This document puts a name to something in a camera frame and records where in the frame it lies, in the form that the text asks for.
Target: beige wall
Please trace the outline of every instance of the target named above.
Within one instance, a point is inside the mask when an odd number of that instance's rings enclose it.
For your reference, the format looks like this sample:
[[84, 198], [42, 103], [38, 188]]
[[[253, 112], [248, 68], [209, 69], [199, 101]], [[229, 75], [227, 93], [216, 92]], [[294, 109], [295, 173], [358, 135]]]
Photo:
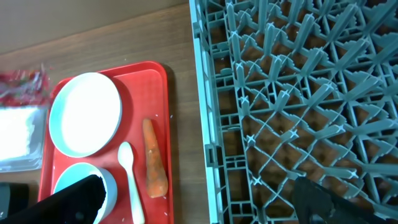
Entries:
[[188, 0], [0, 0], [0, 54]]

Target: spoon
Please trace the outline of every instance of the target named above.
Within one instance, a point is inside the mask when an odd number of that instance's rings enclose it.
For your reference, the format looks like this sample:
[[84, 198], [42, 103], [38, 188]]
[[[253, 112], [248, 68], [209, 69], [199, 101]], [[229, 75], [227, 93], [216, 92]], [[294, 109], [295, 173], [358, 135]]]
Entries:
[[127, 180], [129, 182], [132, 221], [134, 222], [134, 224], [144, 224], [145, 223], [144, 212], [142, 211], [141, 201], [139, 199], [137, 191], [136, 180], [134, 179], [134, 174], [132, 173], [132, 163], [134, 161], [134, 155], [132, 154], [132, 149], [128, 142], [123, 142], [119, 146], [118, 161], [120, 165], [123, 166], [123, 168], [127, 172]]

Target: brown countertop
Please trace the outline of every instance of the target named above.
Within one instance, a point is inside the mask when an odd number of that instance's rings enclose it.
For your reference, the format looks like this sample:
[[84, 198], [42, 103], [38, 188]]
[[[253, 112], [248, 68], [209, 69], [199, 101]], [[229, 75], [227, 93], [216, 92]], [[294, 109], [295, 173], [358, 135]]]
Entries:
[[[188, 4], [0, 55], [0, 68], [43, 62], [51, 68], [52, 82], [58, 83], [143, 60], [162, 63], [169, 76], [175, 223], [209, 223]], [[39, 179], [39, 170], [0, 174], [0, 181], [30, 183], [33, 198]]]

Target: orange carrot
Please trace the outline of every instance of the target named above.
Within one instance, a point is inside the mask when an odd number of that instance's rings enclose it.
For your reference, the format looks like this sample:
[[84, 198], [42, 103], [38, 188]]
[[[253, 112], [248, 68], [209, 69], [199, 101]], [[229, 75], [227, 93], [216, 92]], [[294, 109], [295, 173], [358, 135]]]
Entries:
[[150, 119], [144, 119], [142, 130], [144, 132], [147, 159], [147, 193], [151, 198], [161, 197], [167, 193], [169, 182], [164, 171], [154, 127]]

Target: light blue cup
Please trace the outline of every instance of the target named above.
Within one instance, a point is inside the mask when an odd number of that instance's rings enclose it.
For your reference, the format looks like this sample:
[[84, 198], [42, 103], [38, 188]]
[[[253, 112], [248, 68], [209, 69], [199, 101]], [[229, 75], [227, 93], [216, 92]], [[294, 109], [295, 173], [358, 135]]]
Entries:
[[94, 224], [97, 224], [111, 213], [118, 197], [116, 181], [109, 171], [93, 166], [86, 162], [76, 163], [63, 171], [60, 178], [57, 180], [57, 183], [55, 184], [54, 193], [71, 186], [72, 184], [84, 179], [85, 177], [88, 177], [91, 174], [102, 177], [106, 191], [105, 201], [102, 204], [102, 207], [98, 210], [97, 217], [94, 220]]

